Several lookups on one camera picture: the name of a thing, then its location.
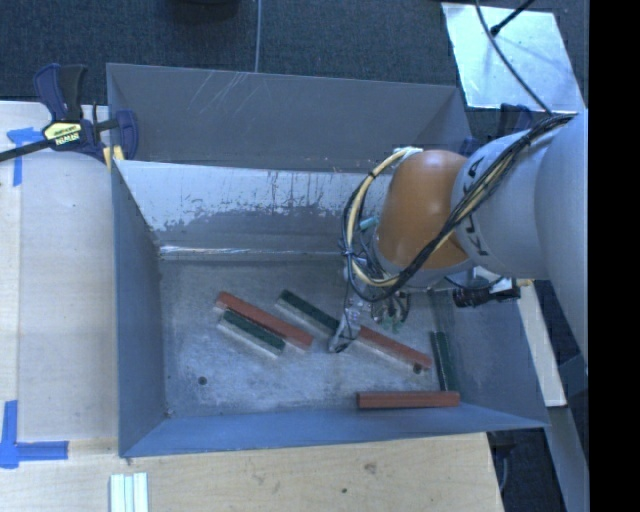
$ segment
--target clamp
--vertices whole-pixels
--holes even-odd
[[[100,133],[115,128],[119,129],[122,156],[133,158],[138,147],[138,126],[133,111],[118,110],[115,118],[99,123],[94,104],[93,122],[84,119],[80,93],[86,72],[87,67],[83,65],[49,64],[36,73],[36,94],[49,110],[51,123],[42,129],[42,140],[0,153],[0,162],[50,148],[89,155],[109,165],[110,151]]]

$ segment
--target wooden stick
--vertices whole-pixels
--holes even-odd
[[[433,365],[433,359],[428,355],[418,352],[407,345],[398,343],[368,327],[362,326],[360,328],[358,339],[365,345],[378,349],[389,356],[410,363],[420,369],[428,369]]]
[[[421,407],[456,407],[457,391],[391,391],[356,394],[358,409],[400,409]]]
[[[231,311],[245,317],[253,323],[277,334],[286,342],[295,345],[302,350],[308,350],[311,347],[313,336],[308,332],[299,329],[295,325],[281,320],[266,311],[249,304],[248,302],[235,297],[227,292],[220,292],[216,299],[216,306],[221,309],[230,309]]]

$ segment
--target yellow cable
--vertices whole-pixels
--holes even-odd
[[[349,212],[349,217],[348,217],[348,221],[347,221],[347,240],[346,240],[347,247],[346,247],[346,249],[350,249],[351,248],[351,244],[352,244],[352,241],[353,241],[353,231],[355,229],[355,223],[356,223],[356,218],[357,218],[357,215],[358,215],[358,211],[360,210],[360,205],[362,204],[364,196],[365,196],[367,190],[369,189],[369,187],[371,186],[371,183],[389,165],[391,165],[393,162],[395,162],[399,158],[403,157],[408,151],[411,151],[411,150],[413,150],[413,148],[404,148],[404,149],[401,149],[398,152],[394,153],[393,155],[389,156],[388,158],[386,158],[373,171],[371,171],[371,173],[362,182],[362,185],[360,185],[360,189],[358,190],[358,193],[356,194],[356,197],[353,200],[353,203],[352,203],[352,206],[351,206],[351,211]],[[398,275],[396,275],[396,276],[393,276],[393,277],[390,277],[390,278],[387,278],[387,279],[372,279],[362,271],[362,269],[356,263],[355,260],[351,260],[351,268],[353,269],[353,272],[356,274],[356,276],[361,281],[364,281],[366,284],[368,284],[370,286],[377,286],[377,287],[391,286],[391,285],[395,284],[398,281],[398,277],[399,277]]]

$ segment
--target black cable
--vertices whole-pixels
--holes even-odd
[[[505,179],[505,177],[512,170],[515,162],[517,160],[517,156],[528,146],[530,146],[536,139],[540,138],[545,133],[566,124],[571,119],[575,117],[574,114],[559,114],[552,115],[551,117],[545,118],[535,124],[525,135],[518,138],[515,142],[510,144],[492,163],[487,167],[486,171],[483,175],[471,185],[468,189],[465,196],[462,200],[456,205],[453,209],[447,220],[445,221],[444,226],[438,233],[438,235],[431,240],[413,259],[413,261],[405,267],[402,271],[399,272],[398,278],[393,285],[390,285],[384,288],[384,291],[377,296],[369,296],[366,295],[363,291],[361,291],[356,283],[355,276],[353,275],[353,249],[347,245],[347,222],[349,211],[351,210],[351,206],[355,197],[357,196],[360,189],[365,185],[365,181],[356,188],[351,197],[347,201],[345,209],[343,210],[343,222],[342,222],[342,235],[344,240],[344,254],[347,257],[347,269],[348,269],[348,278],[349,283],[353,287],[354,291],[360,296],[362,299],[368,302],[378,302],[381,300],[388,299],[398,290],[400,290],[408,281],[411,279],[419,270],[422,268],[427,259],[431,256],[431,254],[438,247],[440,242],[445,237],[448,237],[450,232],[453,231],[460,223],[462,223],[466,218],[468,218],[471,214],[473,214],[496,190],[500,183]],[[498,166],[503,166],[501,171],[494,175],[494,170],[498,168]],[[472,200],[475,200],[478,196],[480,198],[477,200],[476,204],[474,204],[469,209],[469,203]]]
[[[509,14],[509,16],[503,19],[500,23],[496,23],[493,27],[491,27],[491,35],[493,37],[496,37],[504,27],[506,27],[509,23],[511,23],[511,20],[513,20],[517,16],[520,16],[520,13],[522,13],[527,7],[529,7],[535,1],[536,0],[527,0],[515,11]]]
[[[353,336],[353,329],[351,329],[351,322],[349,321],[349,313],[347,312],[348,299],[349,299],[349,283],[347,283],[346,290],[344,291],[344,300],[342,301],[342,313],[344,314],[344,320],[345,320],[345,323],[347,324],[347,329],[349,330],[349,337],[347,338],[347,340],[353,341],[355,340],[355,337]]]
[[[502,478],[500,479],[499,489],[500,494],[504,497],[504,490],[507,487],[509,480],[509,459],[504,457],[502,459]]]
[[[375,279],[382,279],[382,277],[384,276],[384,269],[378,263],[378,259],[375,257],[375,255],[371,253],[369,245],[363,238],[362,230],[358,230],[358,241],[360,242],[360,247],[362,248],[362,252],[365,255],[367,268],[370,271],[370,275]]]
[[[397,308],[400,310],[400,322],[404,322],[407,317],[409,316],[409,297],[410,295],[405,295],[404,297],[399,297],[399,295],[401,294],[394,294],[392,295],[391,301],[393,301],[395,303],[395,305],[397,306]],[[407,304],[403,304],[403,299],[407,299]]]
[[[256,55],[253,64],[253,72],[257,73],[260,68],[260,39],[262,38],[262,0],[258,0],[258,14],[256,21]]]
[[[407,310],[405,312],[405,317],[402,320],[403,322],[407,319],[407,317],[409,316],[409,312],[411,311],[411,294],[407,293]]]
[[[504,65],[507,66],[507,68],[509,68],[509,71],[511,72],[513,77],[520,83],[520,85],[524,88],[524,90],[527,91],[529,96],[531,96],[531,98],[540,106],[540,108],[542,108],[542,110],[544,110],[546,114],[552,115],[553,112],[551,111],[551,109],[538,97],[538,95],[535,92],[533,92],[533,90],[526,84],[524,79],[520,76],[520,74],[514,69],[511,63],[507,60],[504,53],[502,53],[502,50],[496,43],[496,40],[494,39],[494,37],[491,35],[491,30],[489,29],[489,26],[487,25],[487,22],[484,19],[484,15],[482,14],[482,10],[480,9],[480,0],[475,0],[475,6],[476,6],[476,12],[478,13],[478,19],[480,20],[480,24],[482,25],[482,28],[487,34],[487,37],[489,38],[491,45],[500,56],[500,59],[502,59],[502,62],[504,62]]]

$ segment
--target wooden board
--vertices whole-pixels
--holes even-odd
[[[533,285],[524,286],[521,289],[521,295],[518,308],[531,348],[533,363],[536,366],[544,403],[547,407],[563,407],[567,405],[567,398],[562,387],[551,339],[542,316],[538,295]]]
[[[3,126],[19,123],[21,113],[12,112],[6,104],[0,102]],[[6,130],[0,131],[0,151],[13,147]],[[14,400],[18,394],[20,189],[13,187],[13,167],[11,160],[0,164],[0,400],[4,401]]]
[[[504,510],[484,434],[119,459],[116,440],[0,470],[0,511],[108,510],[114,473],[147,472],[152,512]]]

